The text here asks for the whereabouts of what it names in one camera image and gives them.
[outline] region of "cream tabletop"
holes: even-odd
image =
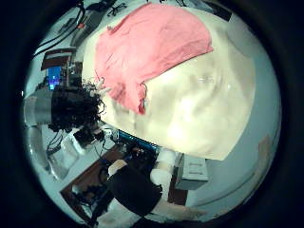
[[[104,96],[102,120],[148,142],[184,154],[224,160],[240,138],[255,98],[255,66],[226,34],[228,22],[189,9],[205,24],[214,50],[145,82],[145,114],[139,115]],[[108,24],[115,27],[122,18]],[[87,39],[83,79],[95,76],[95,46],[106,26]]]

